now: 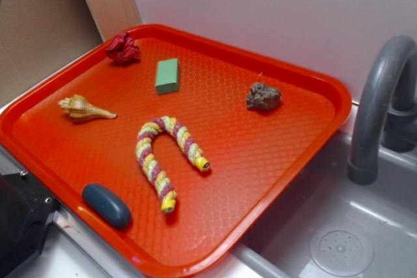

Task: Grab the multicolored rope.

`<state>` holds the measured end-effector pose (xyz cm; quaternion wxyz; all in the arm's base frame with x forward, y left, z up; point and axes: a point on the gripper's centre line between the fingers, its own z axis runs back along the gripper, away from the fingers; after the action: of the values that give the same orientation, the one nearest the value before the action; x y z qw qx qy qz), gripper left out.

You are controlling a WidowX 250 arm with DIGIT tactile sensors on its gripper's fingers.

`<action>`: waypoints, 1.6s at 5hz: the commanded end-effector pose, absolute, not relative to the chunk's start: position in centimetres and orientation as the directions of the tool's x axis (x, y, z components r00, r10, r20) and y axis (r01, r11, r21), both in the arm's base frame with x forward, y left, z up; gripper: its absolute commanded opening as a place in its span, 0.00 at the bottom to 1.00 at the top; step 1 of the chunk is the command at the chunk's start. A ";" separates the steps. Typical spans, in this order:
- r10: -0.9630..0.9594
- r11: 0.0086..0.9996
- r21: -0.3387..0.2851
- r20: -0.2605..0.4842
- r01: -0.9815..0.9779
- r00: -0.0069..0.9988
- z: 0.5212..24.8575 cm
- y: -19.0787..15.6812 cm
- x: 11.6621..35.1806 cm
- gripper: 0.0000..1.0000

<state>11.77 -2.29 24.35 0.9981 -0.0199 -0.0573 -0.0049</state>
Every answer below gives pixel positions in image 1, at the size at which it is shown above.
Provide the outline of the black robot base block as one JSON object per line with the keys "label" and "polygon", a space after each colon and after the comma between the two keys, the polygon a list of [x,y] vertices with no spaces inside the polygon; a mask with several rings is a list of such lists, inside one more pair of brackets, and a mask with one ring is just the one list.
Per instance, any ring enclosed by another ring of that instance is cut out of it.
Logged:
{"label": "black robot base block", "polygon": [[10,277],[43,251],[57,200],[32,173],[1,176],[1,277]]}

